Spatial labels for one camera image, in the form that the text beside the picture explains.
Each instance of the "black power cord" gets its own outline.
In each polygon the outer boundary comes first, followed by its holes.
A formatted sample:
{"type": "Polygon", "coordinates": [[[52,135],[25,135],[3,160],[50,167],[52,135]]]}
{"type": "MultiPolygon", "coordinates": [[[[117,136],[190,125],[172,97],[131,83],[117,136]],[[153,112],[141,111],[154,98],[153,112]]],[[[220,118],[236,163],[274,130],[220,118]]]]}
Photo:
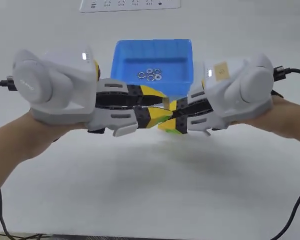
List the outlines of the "black power cord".
{"type": "MultiPolygon", "coordinates": [[[[290,74],[290,73],[300,74],[300,69],[297,69],[297,68],[284,68],[283,66],[276,67],[273,70],[274,81],[277,82],[277,81],[286,79],[287,78],[286,75],[290,74]]],[[[17,88],[16,88],[16,86],[14,84],[14,81],[13,81],[11,76],[8,76],[7,80],[0,81],[0,87],[8,87],[9,91],[17,91],[17,88]]],[[[298,197],[296,203],[294,204],[292,212],[290,214],[290,217],[289,217],[287,223],[285,224],[285,226],[283,227],[283,229],[276,236],[271,238],[270,240],[278,240],[279,238],[281,238],[285,234],[285,232],[289,229],[289,227],[291,226],[291,224],[292,224],[292,222],[293,222],[293,220],[296,216],[299,205],[300,205],[300,196],[298,197]]],[[[45,238],[45,237],[49,238],[49,236],[44,236],[43,234],[35,234],[35,235],[29,236],[29,237],[18,237],[18,236],[13,236],[8,232],[7,226],[6,226],[4,217],[3,217],[3,200],[2,200],[1,189],[0,189],[0,223],[2,225],[2,229],[4,231],[4,234],[10,240],[16,240],[16,238],[19,238],[19,240],[28,240],[28,239],[40,240],[41,238],[45,238]]]]}
{"type": "Polygon", "coordinates": [[[277,66],[273,70],[274,81],[280,81],[287,78],[287,74],[296,73],[300,74],[300,69],[298,68],[284,68],[283,66],[277,66]]]}
{"type": "MultiPolygon", "coordinates": [[[[17,91],[17,88],[15,86],[15,83],[13,81],[12,76],[8,76],[6,80],[0,81],[0,87],[7,87],[9,91],[17,91]]],[[[15,236],[11,235],[9,231],[7,230],[6,223],[3,217],[3,200],[2,200],[2,192],[0,189],[0,223],[2,225],[2,229],[4,234],[0,233],[0,236],[6,236],[10,240],[29,240],[29,239],[37,239],[40,240],[41,238],[50,238],[50,236],[45,236],[43,234],[35,234],[27,237],[21,237],[21,236],[15,236]]]]}

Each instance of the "hand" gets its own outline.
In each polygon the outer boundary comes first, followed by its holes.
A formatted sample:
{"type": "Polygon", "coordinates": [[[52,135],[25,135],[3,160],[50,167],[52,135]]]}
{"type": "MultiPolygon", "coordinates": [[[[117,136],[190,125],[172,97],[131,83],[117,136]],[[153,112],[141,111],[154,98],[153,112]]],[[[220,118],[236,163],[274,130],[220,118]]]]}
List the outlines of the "hand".
{"type": "Polygon", "coordinates": [[[295,119],[300,114],[300,105],[279,96],[273,96],[272,100],[273,108],[263,115],[254,119],[233,122],[232,125],[247,124],[284,138],[293,138],[295,119]]]}

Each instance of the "metal washer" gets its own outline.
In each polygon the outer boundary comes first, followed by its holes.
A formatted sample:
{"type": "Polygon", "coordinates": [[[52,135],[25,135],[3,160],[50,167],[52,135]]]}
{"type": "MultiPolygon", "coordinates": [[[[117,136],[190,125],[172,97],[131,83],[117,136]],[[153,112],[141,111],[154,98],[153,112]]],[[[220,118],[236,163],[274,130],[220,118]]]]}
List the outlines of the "metal washer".
{"type": "Polygon", "coordinates": [[[152,74],[154,72],[154,70],[152,69],[152,68],[148,68],[147,70],[146,70],[146,73],[147,74],[152,74]]]}
{"type": "Polygon", "coordinates": [[[154,73],[155,75],[159,75],[161,72],[162,72],[162,71],[161,71],[159,68],[157,68],[157,69],[155,69],[155,70],[153,71],[153,73],[154,73]]]}
{"type": "Polygon", "coordinates": [[[160,74],[154,75],[154,79],[156,81],[160,81],[162,79],[162,76],[160,74]]]}
{"type": "Polygon", "coordinates": [[[155,80],[155,75],[149,74],[149,75],[146,77],[146,79],[147,79],[148,81],[154,81],[154,80],[155,80]]]}
{"type": "Polygon", "coordinates": [[[145,77],[146,77],[146,74],[143,71],[138,73],[138,78],[144,79],[145,77]]]}

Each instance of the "wrist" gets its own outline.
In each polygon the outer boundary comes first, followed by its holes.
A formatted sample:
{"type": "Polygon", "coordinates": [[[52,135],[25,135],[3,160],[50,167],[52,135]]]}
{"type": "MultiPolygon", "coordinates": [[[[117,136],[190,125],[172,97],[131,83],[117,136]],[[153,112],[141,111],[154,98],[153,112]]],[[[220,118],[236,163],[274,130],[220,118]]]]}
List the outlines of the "wrist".
{"type": "Polygon", "coordinates": [[[21,162],[32,159],[38,155],[38,152],[43,152],[41,149],[46,149],[54,140],[59,139],[67,132],[74,129],[79,129],[75,125],[48,125],[37,121],[33,118],[30,112],[21,116],[13,122],[19,129],[20,147],[24,152],[21,162]]]}

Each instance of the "label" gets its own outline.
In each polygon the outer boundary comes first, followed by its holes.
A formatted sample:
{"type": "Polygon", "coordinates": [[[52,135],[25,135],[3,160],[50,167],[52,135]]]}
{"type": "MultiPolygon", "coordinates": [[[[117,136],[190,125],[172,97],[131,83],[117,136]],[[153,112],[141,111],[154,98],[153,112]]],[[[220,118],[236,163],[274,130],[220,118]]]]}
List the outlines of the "label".
{"type": "Polygon", "coordinates": [[[25,80],[20,79],[20,83],[22,83],[23,85],[25,85],[29,90],[33,91],[34,88],[32,86],[30,86],[29,83],[27,83],[25,80]]]}
{"type": "Polygon", "coordinates": [[[217,82],[230,78],[228,64],[226,61],[214,65],[213,68],[214,68],[215,80],[217,82]]]}

